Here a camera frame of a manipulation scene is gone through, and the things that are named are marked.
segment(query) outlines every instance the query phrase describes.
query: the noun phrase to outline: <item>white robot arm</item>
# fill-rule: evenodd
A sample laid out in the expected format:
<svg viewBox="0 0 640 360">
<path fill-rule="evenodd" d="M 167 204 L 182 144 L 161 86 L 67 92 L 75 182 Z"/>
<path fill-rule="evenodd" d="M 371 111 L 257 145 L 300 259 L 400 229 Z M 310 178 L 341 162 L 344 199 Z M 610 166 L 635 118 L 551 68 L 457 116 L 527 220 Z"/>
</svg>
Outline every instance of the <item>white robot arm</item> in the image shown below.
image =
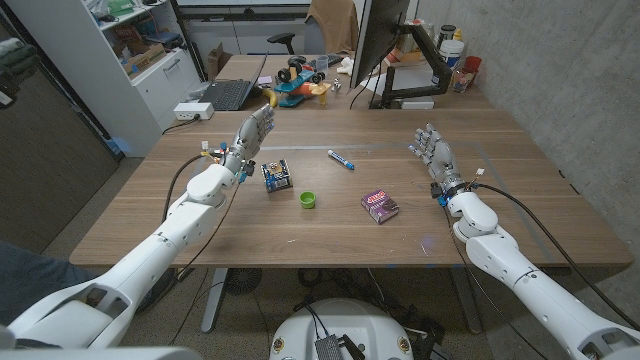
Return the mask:
<svg viewBox="0 0 640 360">
<path fill-rule="evenodd" d="M 221 164 L 189 181 L 166 221 L 149 237 L 104 275 L 45 297 L 8 329 L 16 338 L 66 349 L 117 345 L 140 301 L 176 256 L 213 231 L 226 201 L 222 189 L 243 179 L 247 162 L 272 128 L 273 109 L 265 105 L 242 123 Z"/>
<path fill-rule="evenodd" d="M 503 282 L 573 359 L 639 359 L 640 332 L 604 319 L 533 265 L 516 240 L 498 225 L 498 216 L 469 191 L 449 145 L 427 124 L 416 130 L 409 149 L 428 166 L 432 195 L 453 217 L 456 237 L 469 259 Z"/>
</svg>

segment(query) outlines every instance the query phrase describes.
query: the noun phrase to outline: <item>cup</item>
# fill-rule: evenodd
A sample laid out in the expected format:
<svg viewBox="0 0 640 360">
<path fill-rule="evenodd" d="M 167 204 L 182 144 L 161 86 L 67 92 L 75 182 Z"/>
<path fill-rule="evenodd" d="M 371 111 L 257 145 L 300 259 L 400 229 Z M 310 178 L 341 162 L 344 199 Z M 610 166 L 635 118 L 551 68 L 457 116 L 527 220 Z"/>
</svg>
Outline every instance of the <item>cup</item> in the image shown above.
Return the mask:
<svg viewBox="0 0 640 360">
<path fill-rule="evenodd" d="M 475 70 L 477 75 L 478 70 L 480 69 L 480 63 L 482 63 L 482 58 L 479 58 L 477 56 L 467 56 L 467 59 L 464 61 L 464 67 Z M 474 76 L 467 87 L 473 85 L 473 81 L 475 79 L 476 77 Z"/>
<path fill-rule="evenodd" d="M 457 93 L 463 93 L 476 76 L 477 71 L 467 67 L 454 70 L 452 90 Z"/>
<path fill-rule="evenodd" d="M 304 191 L 300 194 L 300 204 L 305 209 L 311 209 L 316 205 L 316 194 L 311 191 Z"/>
<path fill-rule="evenodd" d="M 316 72 L 324 73 L 325 78 L 329 75 L 329 57 L 327 55 L 320 55 L 316 59 Z"/>
</svg>

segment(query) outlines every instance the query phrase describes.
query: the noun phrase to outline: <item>wooden table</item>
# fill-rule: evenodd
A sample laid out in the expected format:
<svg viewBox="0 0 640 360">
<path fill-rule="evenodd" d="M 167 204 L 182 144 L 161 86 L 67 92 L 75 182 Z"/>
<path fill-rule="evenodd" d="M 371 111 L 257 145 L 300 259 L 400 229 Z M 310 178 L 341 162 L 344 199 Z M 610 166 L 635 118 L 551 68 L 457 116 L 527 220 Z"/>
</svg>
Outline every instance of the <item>wooden table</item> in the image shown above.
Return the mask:
<svg viewBox="0 0 640 360">
<path fill-rule="evenodd" d="M 250 112 L 219 112 L 212 120 L 164 136 L 71 255 L 83 266 L 115 264 L 160 223 L 174 172 L 199 152 L 200 141 L 230 141 Z M 503 110 L 307 110 L 276 109 L 275 129 L 257 164 L 286 159 L 294 188 L 268 194 L 256 173 L 241 185 L 229 214 L 195 266 L 215 267 L 433 267 L 460 264 L 442 209 L 428 192 L 427 168 L 407 145 L 431 122 L 451 143 L 462 175 L 509 191 L 527 204 L 581 265 L 620 266 L 633 258 L 586 201 L 576 194 L 528 135 Z M 356 166 L 347 170 L 327 156 L 333 149 Z M 203 159 L 188 178 L 208 166 Z M 400 213 L 377 225 L 360 205 L 382 188 Z M 302 209 L 298 195 L 316 193 L 316 207 Z M 505 198 L 480 197 L 522 252 L 541 266 L 566 265 L 535 224 Z M 199 250 L 178 256 L 185 265 Z"/>
<path fill-rule="evenodd" d="M 278 70 L 287 66 L 287 60 L 289 55 L 269 55 L 265 61 L 264 67 L 260 73 L 260 76 L 270 75 L 274 82 L 271 83 L 271 87 L 275 87 L 275 78 L 278 74 Z M 307 56 L 310 61 L 315 58 L 315 55 Z M 262 56 L 255 55 L 235 55 L 225 67 L 218 74 L 217 80 L 236 80 L 245 79 L 251 80 L 253 74 L 256 72 L 260 63 L 262 62 Z M 333 79 L 340 77 L 342 88 L 340 91 L 329 91 L 327 96 L 327 105 L 320 105 L 317 98 L 304 100 L 295 109 L 305 110 L 336 110 L 336 109 L 348 109 L 353 98 L 360 92 L 362 86 L 358 86 L 356 89 L 347 94 L 349 90 L 350 77 L 346 74 L 338 74 L 338 67 L 340 64 L 334 65 L 329 68 L 329 75 L 325 80 L 328 84 L 333 84 Z M 382 66 L 383 73 L 385 72 L 386 65 Z M 260 106 L 264 105 L 265 97 L 258 99 L 250 99 L 247 101 L 244 110 L 256 110 Z M 365 110 L 369 108 L 369 100 L 371 100 L 371 91 L 363 91 L 360 96 L 353 103 L 353 109 Z M 448 92 L 444 95 L 434 97 L 436 109 L 493 109 L 493 105 L 487 101 L 482 95 L 482 92 L 477 87 L 469 88 L 464 94 L 456 94 Z M 293 109 L 282 109 L 283 111 L 289 111 Z"/>
</svg>

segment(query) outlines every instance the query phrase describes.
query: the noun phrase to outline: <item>bottle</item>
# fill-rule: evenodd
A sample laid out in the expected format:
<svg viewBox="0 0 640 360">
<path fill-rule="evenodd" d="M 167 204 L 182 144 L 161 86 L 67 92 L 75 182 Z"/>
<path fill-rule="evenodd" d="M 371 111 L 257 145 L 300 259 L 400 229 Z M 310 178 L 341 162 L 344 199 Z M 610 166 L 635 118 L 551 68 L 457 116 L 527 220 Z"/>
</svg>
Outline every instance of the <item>bottle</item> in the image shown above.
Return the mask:
<svg viewBox="0 0 640 360">
<path fill-rule="evenodd" d="M 429 36 L 429 39 L 431 39 L 431 41 L 433 41 L 433 43 L 435 44 L 436 31 L 435 26 L 432 23 L 429 23 L 429 25 L 427 25 L 427 35 Z"/>
<path fill-rule="evenodd" d="M 438 36 L 438 42 L 436 48 L 440 50 L 440 45 L 445 40 L 453 40 L 453 32 L 456 31 L 456 27 L 453 25 L 442 25 L 440 27 L 440 36 Z"/>
</svg>

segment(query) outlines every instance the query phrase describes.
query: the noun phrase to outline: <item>laptop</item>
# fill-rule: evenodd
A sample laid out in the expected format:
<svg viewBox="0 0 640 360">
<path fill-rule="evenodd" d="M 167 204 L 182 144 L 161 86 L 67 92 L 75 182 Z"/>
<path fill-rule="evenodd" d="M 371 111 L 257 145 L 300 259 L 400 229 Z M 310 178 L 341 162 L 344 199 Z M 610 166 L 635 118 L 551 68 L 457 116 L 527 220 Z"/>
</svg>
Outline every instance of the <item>laptop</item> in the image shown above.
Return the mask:
<svg viewBox="0 0 640 360">
<path fill-rule="evenodd" d="M 264 67 L 267 55 L 262 59 L 262 63 L 253 74 L 251 81 L 230 80 L 213 81 L 202 95 L 200 102 L 210 102 L 216 111 L 237 111 L 240 110 L 245 100 L 249 96 L 251 89 L 258 81 L 258 77 Z"/>
</svg>

